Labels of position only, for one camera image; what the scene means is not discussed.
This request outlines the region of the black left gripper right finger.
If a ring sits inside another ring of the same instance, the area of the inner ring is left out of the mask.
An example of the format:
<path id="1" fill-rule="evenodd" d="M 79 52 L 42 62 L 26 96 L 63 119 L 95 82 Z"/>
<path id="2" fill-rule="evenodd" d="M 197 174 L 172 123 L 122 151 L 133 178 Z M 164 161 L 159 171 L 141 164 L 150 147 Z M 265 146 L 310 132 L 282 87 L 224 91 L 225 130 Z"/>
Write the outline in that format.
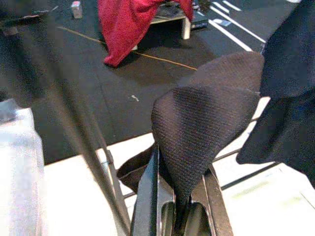
<path id="1" fill-rule="evenodd" d="M 233 236 L 233 230 L 224 204 L 221 187 L 213 165 L 203 175 L 207 198 L 207 214 L 212 236 Z"/>

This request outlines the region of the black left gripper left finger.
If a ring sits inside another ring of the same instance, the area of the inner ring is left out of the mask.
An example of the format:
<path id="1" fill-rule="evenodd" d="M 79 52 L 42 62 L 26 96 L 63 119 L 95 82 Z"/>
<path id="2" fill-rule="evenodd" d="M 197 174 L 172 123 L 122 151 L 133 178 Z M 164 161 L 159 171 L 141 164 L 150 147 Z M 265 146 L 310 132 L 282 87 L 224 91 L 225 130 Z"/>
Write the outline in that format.
<path id="1" fill-rule="evenodd" d="M 137 199 L 133 210 L 132 236 L 159 236 L 161 219 L 158 203 L 159 148 L 154 145 L 150 159 L 139 181 Z"/>

